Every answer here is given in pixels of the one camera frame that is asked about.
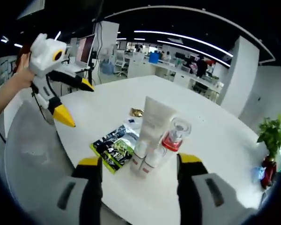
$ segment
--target table surface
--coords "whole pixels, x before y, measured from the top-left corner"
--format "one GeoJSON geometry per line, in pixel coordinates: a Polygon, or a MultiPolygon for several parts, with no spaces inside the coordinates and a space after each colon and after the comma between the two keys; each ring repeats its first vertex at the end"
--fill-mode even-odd
{"type": "MultiPolygon", "coordinates": [[[[125,58],[132,59],[132,56],[125,55],[125,58]]],[[[213,91],[215,91],[217,93],[221,92],[221,89],[222,89],[221,87],[217,87],[214,84],[212,84],[211,82],[208,82],[208,81],[206,81],[206,80],[204,80],[202,78],[197,77],[195,74],[190,74],[190,73],[187,73],[187,72],[185,72],[185,71],[183,71],[183,70],[181,70],[181,69],[179,69],[177,67],[173,67],[173,66],[169,65],[167,62],[164,62],[164,63],[162,63],[162,62],[158,62],[158,63],[151,63],[151,62],[149,62],[149,63],[151,65],[153,65],[153,66],[156,66],[156,67],[161,67],[161,68],[164,68],[164,69],[168,69],[168,70],[173,71],[173,72],[175,72],[175,73],[177,73],[179,75],[188,76],[192,80],[207,86],[210,90],[213,90],[213,91]]]]}
{"type": "MultiPolygon", "coordinates": [[[[55,124],[73,165],[94,156],[89,145],[123,124],[131,107],[143,109],[146,96],[175,108],[191,123],[192,132],[179,151],[201,158],[210,173],[236,190],[240,203],[257,208],[262,191],[250,177],[250,169],[261,161],[252,156],[257,135],[217,104],[157,76],[106,83],[96,86],[95,92],[61,97],[76,127],[55,124]]],[[[136,177],[129,164],[115,175],[104,166],[102,188],[104,204],[133,225],[180,224],[175,158],[147,179],[136,177]]]]}

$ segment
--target potted plant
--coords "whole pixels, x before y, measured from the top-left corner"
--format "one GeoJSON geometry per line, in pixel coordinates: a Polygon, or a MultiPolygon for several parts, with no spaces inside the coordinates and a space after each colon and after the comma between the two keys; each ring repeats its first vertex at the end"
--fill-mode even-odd
{"type": "Polygon", "coordinates": [[[281,149],[281,115],[279,114],[276,120],[271,120],[269,117],[264,118],[259,128],[260,135],[257,142],[264,142],[269,151],[268,156],[263,161],[264,164],[274,161],[279,149],[281,149]]]}

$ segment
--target person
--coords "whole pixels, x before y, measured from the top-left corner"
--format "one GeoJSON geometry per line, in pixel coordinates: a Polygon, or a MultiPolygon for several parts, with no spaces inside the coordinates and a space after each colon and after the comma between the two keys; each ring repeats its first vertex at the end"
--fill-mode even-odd
{"type": "Polygon", "coordinates": [[[30,53],[23,53],[18,56],[16,61],[15,73],[0,88],[0,114],[5,107],[22,89],[29,88],[34,78],[34,74],[29,70],[30,53]]]}
{"type": "Polygon", "coordinates": [[[197,61],[197,67],[198,70],[196,76],[201,78],[207,70],[207,63],[204,61],[204,57],[202,55],[199,56],[199,60],[197,61]]]}
{"type": "Polygon", "coordinates": [[[167,53],[163,55],[163,61],[169,62],[169,61],[171,60],[171,58],[172,58],[172,57],[171,57],[169,51],[167,51],[167,53]]]}
{"type": "Polygon", "coordinates": [[[136,49],[137,53],[142,53],[142,45],[140,45],[137,49],[136,49]]]}

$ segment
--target small white bottle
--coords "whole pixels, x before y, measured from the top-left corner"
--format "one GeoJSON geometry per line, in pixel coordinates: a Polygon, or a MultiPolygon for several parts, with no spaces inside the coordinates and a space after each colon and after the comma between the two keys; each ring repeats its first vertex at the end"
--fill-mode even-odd
{"type": "Polygon", "coordinates": [[[140,175],[146,177],[154,168],[158,167],[164,156],[163,149],[155,149],[147,154],[140,167],[140,175]]]}
{"type": "Polygon", "coordinates": [[[139,170],[141,167],[141,163],[143,162],[144,158],[146,157],[147,154],[147,147],[148,144],[144,141],[139,141],[135,148],[134,148],[134,154],[132,155],[131,163],[130,163],[130,168],[133,171],[139,170]]]}

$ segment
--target computer monitor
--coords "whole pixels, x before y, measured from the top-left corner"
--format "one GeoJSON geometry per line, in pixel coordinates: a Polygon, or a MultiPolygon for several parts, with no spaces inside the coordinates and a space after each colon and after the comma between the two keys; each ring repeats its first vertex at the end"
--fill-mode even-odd
{"type": "Polygon", "coordinates": [[[87,37],[78,39],[76,64],[81,64],[82,66],[87,66],[89,64],[90,54],[92,52],[95,37],[96,35],[92,34],[87,37]]]}

